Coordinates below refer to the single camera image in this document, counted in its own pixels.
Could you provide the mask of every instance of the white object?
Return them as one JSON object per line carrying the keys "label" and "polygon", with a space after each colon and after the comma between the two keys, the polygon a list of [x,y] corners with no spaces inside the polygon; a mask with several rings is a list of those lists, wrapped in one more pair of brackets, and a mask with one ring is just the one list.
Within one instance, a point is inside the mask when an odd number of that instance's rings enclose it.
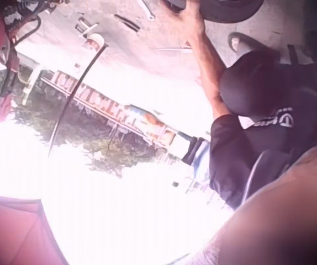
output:
{"label": "white object", "polygon": [[144,0],[138,0],[138,3],[140,5],[140,7],[145,11],[148,20],[150,20],[150,21],[155,20],[154,14],[149,10],[149,8],[148,8],[147,4],[144,2]]}

